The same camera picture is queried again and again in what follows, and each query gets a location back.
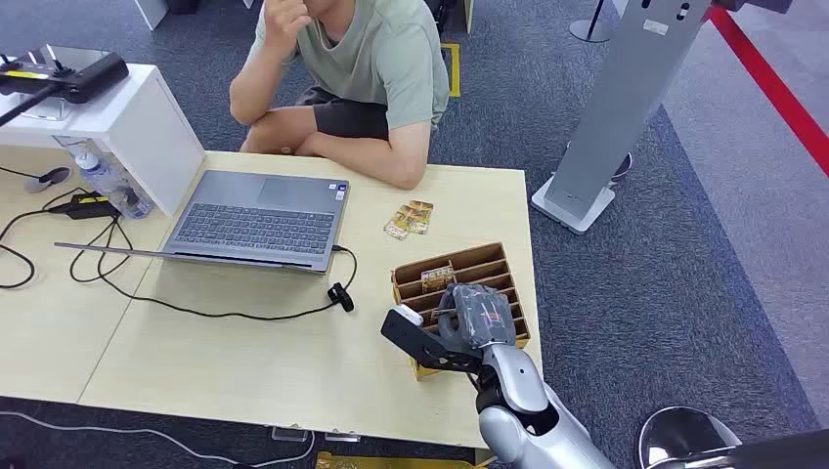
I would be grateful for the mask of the person's right hand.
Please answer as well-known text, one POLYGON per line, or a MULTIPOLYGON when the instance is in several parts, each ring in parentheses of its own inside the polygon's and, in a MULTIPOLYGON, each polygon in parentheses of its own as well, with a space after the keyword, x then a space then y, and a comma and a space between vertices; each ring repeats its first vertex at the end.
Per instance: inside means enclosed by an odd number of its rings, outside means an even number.
POLYGON ((306 4, 300 0, 266 0, 263 18, 264 46, 283 59, 295 49, 298 32, 312 21, 306 4))

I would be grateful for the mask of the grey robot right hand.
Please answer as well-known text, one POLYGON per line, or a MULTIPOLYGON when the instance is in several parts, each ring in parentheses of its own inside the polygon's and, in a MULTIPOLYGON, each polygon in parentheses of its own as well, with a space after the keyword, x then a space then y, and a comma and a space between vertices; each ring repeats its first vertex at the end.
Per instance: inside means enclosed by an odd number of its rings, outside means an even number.
POLYGON ((450 283, 435 312, 439 335, 468 349, 516 345, 508 299, 483 284, 450 283))

